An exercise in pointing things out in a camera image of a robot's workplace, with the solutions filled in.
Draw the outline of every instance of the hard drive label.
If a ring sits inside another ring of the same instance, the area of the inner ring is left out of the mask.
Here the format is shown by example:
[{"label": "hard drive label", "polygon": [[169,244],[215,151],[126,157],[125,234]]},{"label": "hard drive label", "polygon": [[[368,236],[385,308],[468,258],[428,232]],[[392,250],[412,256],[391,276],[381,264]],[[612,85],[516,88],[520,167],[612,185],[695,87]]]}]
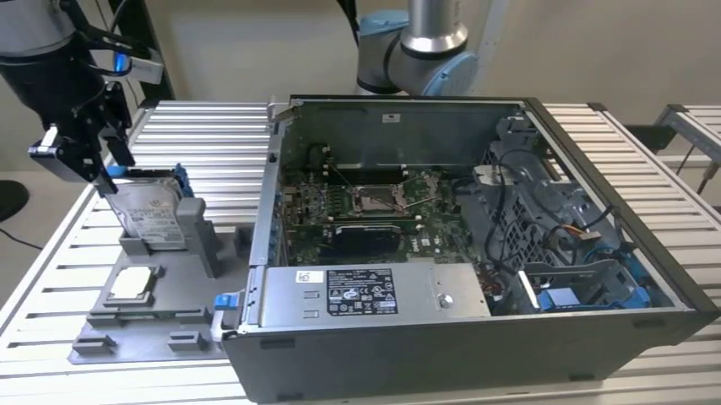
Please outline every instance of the hard drive label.
[{"label": "hard drive label", "polygon": [[137,235],[145,243],[182,241],[173,208],[129,208],[126,213]]}]

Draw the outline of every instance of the blue cable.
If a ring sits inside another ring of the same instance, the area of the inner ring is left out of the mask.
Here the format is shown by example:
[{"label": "blue cable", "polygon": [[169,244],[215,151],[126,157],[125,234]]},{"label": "blue cable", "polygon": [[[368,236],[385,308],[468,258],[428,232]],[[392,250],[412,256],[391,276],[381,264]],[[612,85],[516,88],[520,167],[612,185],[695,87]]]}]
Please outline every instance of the blue cable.
[{"label": "blue cable", "polygon": [[114,71],[122,72],[125,70],[125,58],[126,56],[121,53],[114,53]]},{"label": "blue cable", "polygon": [[[610,247],[608,245],[603,245],[602,243],[599,243],[594,249],[591,249],[588,251],[588,253],[586,253],[586,255],[583,256],[583,259],[580,260],[580,262],[583,264],[587,263],[587,261],[590,260],[590,258],[594,256],[595,253],[598,253],[599,251],[614,251],[615,249],[612,247]],[[619,251],[620,253],[620,256],[623,256],[623,259],[626,261],[626,268],[628,269],[628,272],[630,272],[630,275],[634,277],[634,278],[639,278],[639,277],[643,277],[644,276],[644,269],[643,267],[640,266],[640,263],[638,262],[636,258],[634,256],[631,256],[628,253],[624,253],[622,251]]]}]

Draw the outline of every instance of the aluminum extrusion table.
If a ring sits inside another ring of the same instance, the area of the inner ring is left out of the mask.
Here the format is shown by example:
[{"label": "aluminum extrusion table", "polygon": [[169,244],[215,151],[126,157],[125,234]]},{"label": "aluminum extrusion table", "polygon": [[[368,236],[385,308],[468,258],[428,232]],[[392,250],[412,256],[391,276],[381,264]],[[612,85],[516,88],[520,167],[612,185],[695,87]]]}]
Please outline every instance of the aluminum extrusion table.
[{"label": "aluminum extrusion table", "polygon": [[[546,105],[675,259],[721,305],[721,218],[614,117]],[[268,139],[265,104],[162,102],[136,116],[140,167],[177,161],[219,232],[255,220]],[[244,403],[225,360],[72,365],[69,346],[114,263],[118,222],[88,187],[0,312],[0,403]],[[721,322],[642,353],[607,380],[348,403],[630,405],[721,403]]]}]

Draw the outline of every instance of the yellow wire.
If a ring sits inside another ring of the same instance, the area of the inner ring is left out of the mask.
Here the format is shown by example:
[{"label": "yellow wire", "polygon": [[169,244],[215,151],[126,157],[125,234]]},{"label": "yellow wire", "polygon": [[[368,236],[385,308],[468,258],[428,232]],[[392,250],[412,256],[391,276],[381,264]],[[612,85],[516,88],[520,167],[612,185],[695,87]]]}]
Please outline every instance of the yellow wire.
[{"label": "yellow wire", "polygon": [[583,230],[575,228],[572,225],[560,225],[560,226],[563,227],[563,229],[571,230],[576,234],[584,234],[586,233]]}]

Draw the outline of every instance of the barcode sticker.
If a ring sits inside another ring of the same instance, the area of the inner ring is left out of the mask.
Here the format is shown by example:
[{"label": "barcode sticker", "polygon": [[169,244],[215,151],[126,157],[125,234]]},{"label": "barcode sticker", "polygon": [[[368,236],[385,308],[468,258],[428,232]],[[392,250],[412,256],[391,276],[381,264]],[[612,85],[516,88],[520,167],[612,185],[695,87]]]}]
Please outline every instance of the barcode sticker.
[{"label": "barcode sticker", "polygon": [[317,271],[307,271],[307,270],[299,270],[295,272],[295,282],[296,283],[321,283],[323,282],[323,274],[325,272],[317,272]]}]

